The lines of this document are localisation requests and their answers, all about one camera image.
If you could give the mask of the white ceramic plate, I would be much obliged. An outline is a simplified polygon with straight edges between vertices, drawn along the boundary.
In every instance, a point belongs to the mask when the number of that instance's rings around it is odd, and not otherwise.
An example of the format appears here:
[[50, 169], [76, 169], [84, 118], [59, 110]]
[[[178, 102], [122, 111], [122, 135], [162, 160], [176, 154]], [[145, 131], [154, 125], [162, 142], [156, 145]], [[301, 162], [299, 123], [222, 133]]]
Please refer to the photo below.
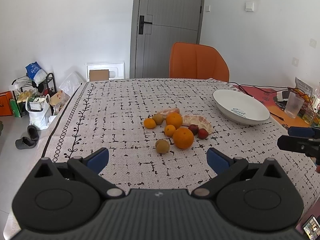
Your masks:
[[259, 125], [270, 118], [269, 110], [257, 99], [229, 89], [216, 90], [213, 99], [221, 113], [243, 125]]

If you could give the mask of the peeled pomelo segment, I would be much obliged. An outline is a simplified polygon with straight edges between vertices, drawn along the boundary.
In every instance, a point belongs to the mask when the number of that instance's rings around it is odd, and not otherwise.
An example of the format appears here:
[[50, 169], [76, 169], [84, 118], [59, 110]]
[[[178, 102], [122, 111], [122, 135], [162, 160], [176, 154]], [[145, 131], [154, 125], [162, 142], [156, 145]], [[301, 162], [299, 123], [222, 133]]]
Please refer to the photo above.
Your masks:
[[199, 129], [205, 129], [208, 134], [212, 134], [214, 129], [212, 123], [201, 115], [183, 115], [183, 126], [197, 125]]
[[180, 109], [179, 108], [167, 108], [167, 109], [163, 109], [161, 111], [158, 111], [156, 114], [160, 114], [163, 116], [164, 119], [167, 118], [167, 116], [171, 113], [178, 113], [180, 114]]

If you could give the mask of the dark red plum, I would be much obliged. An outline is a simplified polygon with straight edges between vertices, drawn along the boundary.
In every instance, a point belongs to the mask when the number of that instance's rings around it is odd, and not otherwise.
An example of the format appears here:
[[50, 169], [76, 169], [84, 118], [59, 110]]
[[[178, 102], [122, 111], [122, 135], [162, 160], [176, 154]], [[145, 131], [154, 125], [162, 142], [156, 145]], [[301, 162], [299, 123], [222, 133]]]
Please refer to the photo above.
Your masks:
[[193, 133], [193, 135], [197, 135], [199, 132], [199, 127], [195, 124], [189, 125], [188, 129]]

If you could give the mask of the large orange front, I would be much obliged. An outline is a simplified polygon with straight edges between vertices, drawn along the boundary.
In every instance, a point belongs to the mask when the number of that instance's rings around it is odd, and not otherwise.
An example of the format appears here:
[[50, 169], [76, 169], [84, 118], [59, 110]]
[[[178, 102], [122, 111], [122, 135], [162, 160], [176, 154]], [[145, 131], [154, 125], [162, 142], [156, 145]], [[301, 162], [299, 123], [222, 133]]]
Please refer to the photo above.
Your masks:
[[180, 149], [190, 148], [194, 142], [194, 135], [188, 128], [178, 128], [172, 136], [174, 144]]

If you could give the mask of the large orange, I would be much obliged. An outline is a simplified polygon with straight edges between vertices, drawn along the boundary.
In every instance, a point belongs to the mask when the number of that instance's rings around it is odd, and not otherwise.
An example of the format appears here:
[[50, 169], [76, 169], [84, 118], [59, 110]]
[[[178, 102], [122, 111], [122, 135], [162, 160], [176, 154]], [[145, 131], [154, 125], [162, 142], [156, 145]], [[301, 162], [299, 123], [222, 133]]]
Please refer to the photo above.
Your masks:
[[173, 125], [176, 129], [180, 128], [183, 124], [183, 119], [180, 113], [170, 113], [166, 117], [167, 125]]
[[188, 128], [178, 128], [172, 136], [174, 144], [180, 149], [190, 148], [194, 142], [194, 135]]

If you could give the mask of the brown kiwi front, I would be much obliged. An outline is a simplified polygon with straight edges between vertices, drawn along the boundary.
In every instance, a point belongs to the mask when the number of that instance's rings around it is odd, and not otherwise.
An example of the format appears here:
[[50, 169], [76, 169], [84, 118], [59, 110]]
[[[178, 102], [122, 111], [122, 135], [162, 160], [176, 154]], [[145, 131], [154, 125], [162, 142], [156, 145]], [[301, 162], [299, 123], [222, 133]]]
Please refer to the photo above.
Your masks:
[[157, 153], [165, 154], [165, 153], [169, 152], [170, 144], [164, 139], [159, 139], [156, 141], [155, 149], [156, 149]]

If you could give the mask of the brown kiwi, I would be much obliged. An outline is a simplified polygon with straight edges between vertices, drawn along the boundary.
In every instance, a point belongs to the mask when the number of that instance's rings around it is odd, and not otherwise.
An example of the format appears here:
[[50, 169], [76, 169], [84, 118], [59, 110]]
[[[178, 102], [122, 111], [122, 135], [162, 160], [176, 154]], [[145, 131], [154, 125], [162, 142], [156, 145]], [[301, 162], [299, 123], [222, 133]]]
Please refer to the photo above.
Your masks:
[[156, 125], [161, 125], [164, 121], [164, 117], [162, 114], [157, 113], [152, 116], [152, 119], [155, 121]]
[[165, 154], [165, 153], [169, 152], [170, 144], [164, 139], [159, 139], [156, 141], [155, 149], [156, 149], [157, 153]]

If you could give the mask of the small tangerine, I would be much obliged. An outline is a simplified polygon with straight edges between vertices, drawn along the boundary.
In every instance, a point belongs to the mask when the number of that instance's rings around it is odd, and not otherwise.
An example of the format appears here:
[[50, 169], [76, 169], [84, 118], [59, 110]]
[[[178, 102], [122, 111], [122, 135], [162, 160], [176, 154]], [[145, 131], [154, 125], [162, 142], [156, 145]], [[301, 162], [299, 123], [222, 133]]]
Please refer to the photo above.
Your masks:
[[167, 125], [164, 128], [164, 134], [167, 137], [172, 137], [174, 135], [174, 133], [176, 132], [176, 127], [174, 125]]
[[144, 124], [144, 127], [147, 129], [153, 129], [157, 126], [155, 120], [153, 120], [152, 118], [146, 118], [143, 124]]

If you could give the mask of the large orange back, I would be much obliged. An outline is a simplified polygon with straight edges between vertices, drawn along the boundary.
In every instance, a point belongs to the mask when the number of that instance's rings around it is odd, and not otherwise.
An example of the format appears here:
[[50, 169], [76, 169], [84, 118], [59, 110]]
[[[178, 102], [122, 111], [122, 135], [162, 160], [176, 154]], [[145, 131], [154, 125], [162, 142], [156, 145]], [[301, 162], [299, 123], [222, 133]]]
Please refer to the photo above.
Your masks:
[[180, 128], [183, 124], [183, 119], [180, 113], [170, 113], [166, 117], [167, 125], [173, 125], [176, 129]]

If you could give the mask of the brown kiwi back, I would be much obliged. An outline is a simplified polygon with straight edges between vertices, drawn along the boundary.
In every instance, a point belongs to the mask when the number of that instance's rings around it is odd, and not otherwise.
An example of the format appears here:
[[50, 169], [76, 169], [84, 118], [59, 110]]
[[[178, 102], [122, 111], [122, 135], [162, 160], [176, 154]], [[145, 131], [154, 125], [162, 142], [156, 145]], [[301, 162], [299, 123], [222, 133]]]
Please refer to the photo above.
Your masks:
[[156, 125], [161, 125], [164, 121], [164, 117], [162, 114], [157, 113], [152, 116], [152, 119], [155, 121]]

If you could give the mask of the peeled pomelo segment back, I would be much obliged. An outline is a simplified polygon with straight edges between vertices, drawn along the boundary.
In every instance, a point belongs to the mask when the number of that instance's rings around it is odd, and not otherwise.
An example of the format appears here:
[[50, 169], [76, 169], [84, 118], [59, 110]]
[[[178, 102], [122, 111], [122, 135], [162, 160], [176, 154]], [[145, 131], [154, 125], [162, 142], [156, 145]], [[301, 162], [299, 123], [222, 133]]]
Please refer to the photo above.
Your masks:
[[167, 116], [171, 113], [178, 113], [180, 114], [180, 109], [179, 108], [167, 108], [167, 109], [163, 109], [161, 111], [158, 111], [156, 114], [160, 114], [163, 116], [164, 119], [167, 118]]

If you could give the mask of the clear plastic cup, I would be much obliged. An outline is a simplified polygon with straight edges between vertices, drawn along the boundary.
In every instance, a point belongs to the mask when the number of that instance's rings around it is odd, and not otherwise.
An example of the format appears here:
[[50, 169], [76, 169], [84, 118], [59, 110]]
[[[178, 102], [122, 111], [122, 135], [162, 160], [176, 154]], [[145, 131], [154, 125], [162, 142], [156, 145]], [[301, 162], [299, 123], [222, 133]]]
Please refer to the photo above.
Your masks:
[[304, 99], [297, 93], [290, 92], [284, 112], [295, 119], [304, 104]]

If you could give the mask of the orange red table mat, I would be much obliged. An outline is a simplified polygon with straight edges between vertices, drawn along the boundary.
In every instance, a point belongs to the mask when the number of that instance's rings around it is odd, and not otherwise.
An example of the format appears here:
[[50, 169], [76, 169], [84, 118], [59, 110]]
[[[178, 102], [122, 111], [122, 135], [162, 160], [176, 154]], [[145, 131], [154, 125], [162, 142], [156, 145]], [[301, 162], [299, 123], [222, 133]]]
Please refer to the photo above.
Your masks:
[[260, 101], [270, 111], [272, 118], [274, 118], [274, 120], [276, 120], [285, 129], [289, 129], [291, 126], [310, 126], [299, 116], [293, 119], [284, 112], [285, 106], [276, 102], [276, 90], [272, 88], [258, 88], [247, 85], [237, 85], [236, 83], [233, 83], [233, 86], [241, 90], [243, 93], [247, 93]]

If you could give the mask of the white charger block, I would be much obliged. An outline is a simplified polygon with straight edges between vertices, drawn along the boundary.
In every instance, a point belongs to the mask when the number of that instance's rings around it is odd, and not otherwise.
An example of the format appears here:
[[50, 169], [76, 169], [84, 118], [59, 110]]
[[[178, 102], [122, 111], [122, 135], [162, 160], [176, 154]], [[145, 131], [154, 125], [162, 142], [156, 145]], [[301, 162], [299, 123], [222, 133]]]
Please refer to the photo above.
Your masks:
[[277, 94], [276, 94], [277, 102], [288, 101], [289, 96], [290, 96], [289, 90], [277, 91]]

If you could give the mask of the smartphone screen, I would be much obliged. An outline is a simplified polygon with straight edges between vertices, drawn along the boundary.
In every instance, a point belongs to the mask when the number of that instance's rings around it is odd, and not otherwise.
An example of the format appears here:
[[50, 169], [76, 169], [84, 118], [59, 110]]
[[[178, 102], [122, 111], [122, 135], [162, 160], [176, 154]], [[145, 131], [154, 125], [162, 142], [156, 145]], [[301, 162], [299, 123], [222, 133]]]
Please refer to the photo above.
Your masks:
[[320, 217], [311, 215], [303, 224], [302, 229], [310, 240], [319, 240], [320, 238]]

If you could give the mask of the grey slipper back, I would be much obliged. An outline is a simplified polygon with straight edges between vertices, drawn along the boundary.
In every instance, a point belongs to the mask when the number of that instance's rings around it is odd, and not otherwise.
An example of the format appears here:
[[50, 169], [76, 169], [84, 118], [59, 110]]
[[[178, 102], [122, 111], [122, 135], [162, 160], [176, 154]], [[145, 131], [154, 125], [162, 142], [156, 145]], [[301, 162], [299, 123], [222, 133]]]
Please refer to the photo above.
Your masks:
[[28, 132], [28, 135], [31, 140], [33, 140], [33, 141], [39, 140], [39, 134], [38, 134], [37, 128], [35, 126], [29, 125], [27, 127], [27, 132]]

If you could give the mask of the white shopping bag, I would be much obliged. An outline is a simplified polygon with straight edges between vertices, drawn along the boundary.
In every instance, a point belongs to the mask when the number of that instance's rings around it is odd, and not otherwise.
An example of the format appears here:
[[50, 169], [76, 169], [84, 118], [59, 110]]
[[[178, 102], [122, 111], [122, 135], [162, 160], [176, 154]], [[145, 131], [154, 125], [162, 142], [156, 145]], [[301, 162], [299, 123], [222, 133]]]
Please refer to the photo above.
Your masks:
[[52, 110], [50, 107], [50, 96], [47, 94], [42, 102], [35, 102], [42, 107], [40, 111], [34, 111], [31, 109], [31, 104], [34, 101], [30, 101], [30, 98], [26, 99], [25, 109], [29, 114], [29, 125], [33, 125], [37, 130], [45, 130], [49, 127], [49, 118], [52, 116]]

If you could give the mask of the orange box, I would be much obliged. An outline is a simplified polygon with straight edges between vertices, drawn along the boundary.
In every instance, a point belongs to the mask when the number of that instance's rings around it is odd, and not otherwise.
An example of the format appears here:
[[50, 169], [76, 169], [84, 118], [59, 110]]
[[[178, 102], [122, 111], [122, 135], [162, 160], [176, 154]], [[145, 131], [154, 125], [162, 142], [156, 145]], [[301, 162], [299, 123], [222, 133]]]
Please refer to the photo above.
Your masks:
[[10, 91], [0, 94], [0, 116], [11, 116], [12, 109], [10, 107], [10, 100], [12, 99], [12, 93]]

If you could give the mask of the clear plastic bag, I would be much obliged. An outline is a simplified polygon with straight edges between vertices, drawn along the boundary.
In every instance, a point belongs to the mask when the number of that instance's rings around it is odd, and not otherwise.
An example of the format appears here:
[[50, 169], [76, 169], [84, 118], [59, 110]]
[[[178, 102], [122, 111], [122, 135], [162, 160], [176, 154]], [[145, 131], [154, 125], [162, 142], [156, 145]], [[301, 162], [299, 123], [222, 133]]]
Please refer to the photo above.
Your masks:
[[84, 80], [80, 77], [80, 75], [77, 72], [72, 72], [61, 83], [59, 89], [71, 97], [83, 82]]

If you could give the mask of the black metal rack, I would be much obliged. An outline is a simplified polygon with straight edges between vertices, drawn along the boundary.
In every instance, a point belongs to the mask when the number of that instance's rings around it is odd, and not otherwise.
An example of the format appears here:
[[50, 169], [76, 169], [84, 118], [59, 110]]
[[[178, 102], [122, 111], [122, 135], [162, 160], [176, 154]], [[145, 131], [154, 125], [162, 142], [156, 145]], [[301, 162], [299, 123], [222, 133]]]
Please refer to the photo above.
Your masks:
[[37, 85], [33, 80], [29, 79], [27, 76], [23, 76], [12, 81], [9, 86], [9, 90], [12, 93], [13, 99], [15, 100], [16, 110], [13, 110], [14, 116], [22, 117], [27, 114], [25, 109], [25, 100], [22, 99], [20, 102], [18, 100], [19, 96], [26, 92], [32, 92], [36, 95], [49, 95], [53, 96], [57, 93], [57, 86], [55, 82], [54, 73], [48, 73], [45, 80]]

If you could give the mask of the patterned white tablecloth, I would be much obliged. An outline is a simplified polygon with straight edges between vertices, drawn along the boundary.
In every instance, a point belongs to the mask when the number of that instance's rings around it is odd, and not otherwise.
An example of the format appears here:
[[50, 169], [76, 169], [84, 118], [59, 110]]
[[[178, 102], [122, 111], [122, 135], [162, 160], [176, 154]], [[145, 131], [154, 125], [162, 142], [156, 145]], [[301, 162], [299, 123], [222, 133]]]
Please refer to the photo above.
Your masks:
[[[224, 116], [213, 99], [220, 89], [236, 90], [212, 79], [82, 84], [39, 141], [31, 170], [43, 157], [64, 163], [105, 147], [108, 164], [99, 176], [122, 189], [125, 196], [107, 200], [91, 220], [72, 230], [20, 228], [14, 239], [303, 239], [296, 225], [278, 232], [243, 229], [224, 219], [210, 200], [191, 195], [216, 177], [207, 163], [208, 149], [215, 148], [249, 163], [276, 159], [303, 200], [301, 217], [319, 198], [319, 174], [311, 157], [278, 148], [278, 138], [287, 133], [272, 117], [253, 126]], [[176, 147], [172, 137], [164, 134], [166, 119], [153, 129], [143, 124], [167, 108], [179, 108], [181, 116], [204, 116], [212, 123], [213, 133], [206, 139], [194, 135], [192, 146], [185, 150]], [[170, 144], [169, 152], [156, 152], [159, 139]]]

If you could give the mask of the brown cardboard piece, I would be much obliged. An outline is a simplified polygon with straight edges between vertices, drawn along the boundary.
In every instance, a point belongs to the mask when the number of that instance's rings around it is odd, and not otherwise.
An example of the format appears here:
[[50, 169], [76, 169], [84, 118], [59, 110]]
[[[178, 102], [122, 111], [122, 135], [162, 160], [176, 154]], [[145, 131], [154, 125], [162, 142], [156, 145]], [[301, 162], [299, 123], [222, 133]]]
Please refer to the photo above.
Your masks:
[[109, 80], [109, 70], [108, 69], [95, 69], [89, 71], [89, 81], [106, 81]]

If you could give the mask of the blue white bag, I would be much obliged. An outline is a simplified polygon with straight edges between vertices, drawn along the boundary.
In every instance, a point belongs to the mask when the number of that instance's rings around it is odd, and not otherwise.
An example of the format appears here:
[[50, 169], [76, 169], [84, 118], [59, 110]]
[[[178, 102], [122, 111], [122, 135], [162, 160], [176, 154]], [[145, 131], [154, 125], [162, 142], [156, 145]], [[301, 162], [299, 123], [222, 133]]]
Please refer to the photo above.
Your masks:
[[47, 73], [41, 68], [37, 62], [28, 64], [26, 67], [27, 77], [31, 79], [38, 86], [42, 83], [46, 77]]

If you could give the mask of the orange chair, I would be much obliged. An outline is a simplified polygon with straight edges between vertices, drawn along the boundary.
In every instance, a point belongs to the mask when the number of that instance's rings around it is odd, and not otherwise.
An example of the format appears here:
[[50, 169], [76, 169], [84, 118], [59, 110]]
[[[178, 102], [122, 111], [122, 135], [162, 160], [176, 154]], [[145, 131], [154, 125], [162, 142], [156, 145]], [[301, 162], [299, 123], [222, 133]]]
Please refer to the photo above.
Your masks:
[[229, 81], [229, 68], [213, 47], [176, 42], [171, 48], [169, 77]]

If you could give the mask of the white framed board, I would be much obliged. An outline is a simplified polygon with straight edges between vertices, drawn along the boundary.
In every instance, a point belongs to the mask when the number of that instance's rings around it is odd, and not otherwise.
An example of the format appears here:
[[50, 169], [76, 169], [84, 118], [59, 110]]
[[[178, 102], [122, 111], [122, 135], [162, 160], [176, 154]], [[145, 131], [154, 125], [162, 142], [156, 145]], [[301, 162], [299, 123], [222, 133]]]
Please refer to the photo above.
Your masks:
[[125, 63], [89, 63], [87, 64], [86, 78], [90, 80], [90, 71], [108, 70], [110, 80], [121, 80], [125, 78]]

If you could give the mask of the grey door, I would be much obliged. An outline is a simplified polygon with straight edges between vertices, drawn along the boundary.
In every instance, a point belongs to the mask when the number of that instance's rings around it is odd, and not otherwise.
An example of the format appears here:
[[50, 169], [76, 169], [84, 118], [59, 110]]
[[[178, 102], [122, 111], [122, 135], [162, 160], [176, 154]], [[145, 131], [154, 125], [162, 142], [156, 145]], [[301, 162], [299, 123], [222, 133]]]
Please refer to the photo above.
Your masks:
[[[133, 0], [130, 77], [168, 77], [171, 48], [176, 42], [197, 44], [204, 0]], [[138, 34], [139, 16], [144, 25]]]

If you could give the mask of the white wall switch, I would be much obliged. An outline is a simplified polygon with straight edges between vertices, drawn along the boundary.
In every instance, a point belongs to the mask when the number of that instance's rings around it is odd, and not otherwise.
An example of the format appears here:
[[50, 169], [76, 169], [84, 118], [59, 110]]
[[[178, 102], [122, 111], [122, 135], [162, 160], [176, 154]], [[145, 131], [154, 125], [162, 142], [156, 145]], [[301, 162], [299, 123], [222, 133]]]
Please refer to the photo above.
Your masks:
[[254, 12], [254, 2], [246, 2], [245, 11]]

